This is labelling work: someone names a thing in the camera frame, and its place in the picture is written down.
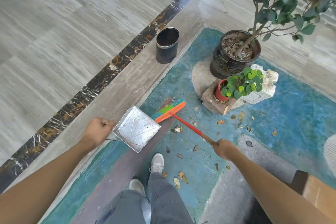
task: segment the dustpan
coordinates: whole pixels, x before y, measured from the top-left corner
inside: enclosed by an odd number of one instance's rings
[[[135,152],[140,152],[160,128],[151,117],[133,106],[123,115],[112,133]]]

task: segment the gray pants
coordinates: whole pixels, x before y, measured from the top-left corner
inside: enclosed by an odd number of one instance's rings
[[[176,188],[159,173],[148,180],[152,197],[151,224],[191,224],[193,221]],[[123,190],[104,208],[96,224],[145,224],[142,202],[145,196],[134,190]]]

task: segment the trash can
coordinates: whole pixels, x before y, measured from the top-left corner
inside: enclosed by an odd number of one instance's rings
[[[165,28],[156,37],[156,60],[168,64],[177,54],[180,33],[176,28]]]

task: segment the fist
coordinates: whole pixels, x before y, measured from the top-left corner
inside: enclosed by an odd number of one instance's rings
[[[221,158],[230,160],[231,156],[238,151],[231,141],[221,139],[213,146],[215,153]]]
[[[95,117],[87,125],[81,141],[89,143],[92,145],[92,149],[94,149],[103,143],[111,133],[115,124],[113,120]]]

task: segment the white sneaker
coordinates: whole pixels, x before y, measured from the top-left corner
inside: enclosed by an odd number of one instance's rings
[[[150,166],[149,171],[151,173],[160,173],[162,174],[163,167],[165,165],[165,161],[161,153],[157,153],[152,158],[152,164]]]
[[[143,195],[145,195],[145,188],[142,185],[141,181],[138,179],[132,179],[131,182],[129,183],[129,189],[135,190]]]

